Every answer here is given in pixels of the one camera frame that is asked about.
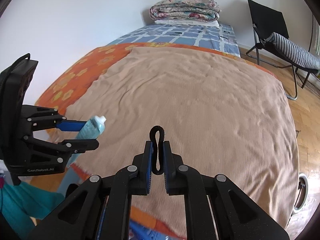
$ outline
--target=white pillow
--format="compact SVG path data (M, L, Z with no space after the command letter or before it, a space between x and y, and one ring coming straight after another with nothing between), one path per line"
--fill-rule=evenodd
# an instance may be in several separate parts
M218 21L213 22L202 22L198 20L174 20L174 19L164 19L164 20L156 20L155 24L168 24L168 25L197 25L197 26L206 26L206 27L217 27L219 28Z

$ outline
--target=black strap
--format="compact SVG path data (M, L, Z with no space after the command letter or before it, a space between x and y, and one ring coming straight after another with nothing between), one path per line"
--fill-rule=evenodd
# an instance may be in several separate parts
M159 142L157 146L156 133L159 132ZM152 172L155 175L161 175L163 173L163 141L164 130L161 126L154 126L149 133L150 141L152 142ZM159 158L160 169L157 170L157 159Z

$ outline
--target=silver screw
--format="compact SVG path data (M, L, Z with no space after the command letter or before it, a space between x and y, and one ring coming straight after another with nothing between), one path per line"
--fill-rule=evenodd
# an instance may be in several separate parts
M130 166L128 166L127 170L128 170L128 171L131 171L131 172L136 171L136 170L137 170L137 166L135 166L135 165L130 165Z
M223 174L219 174L219 175L217 176L217 180L218 180L218 181L221 181L221 182L225 182L225 181L227 180L227 177L224 176Z
M99 181L99 176L98 175L92 175L91 177L90 177L90 181L91 182L97 182L97 181Z
M180 165L179 166L179 171L187 171L189 168L186 165Z

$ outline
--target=striped cushion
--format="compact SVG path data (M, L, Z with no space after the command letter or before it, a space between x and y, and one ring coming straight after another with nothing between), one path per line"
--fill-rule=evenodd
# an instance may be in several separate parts
M320 70L320 61L318 58L307 52L305 49L289 41L278 33L272 33L265 42L271 42L279 53L287 57L298 66Z

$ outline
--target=teal fabric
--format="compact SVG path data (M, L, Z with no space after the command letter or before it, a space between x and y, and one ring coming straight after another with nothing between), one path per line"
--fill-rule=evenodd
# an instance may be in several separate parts
M60 193L45 191L25 182L19 186L5 183L0 191L0 211L22 240L27 239L35 227L30 217L43 219L64 200Z

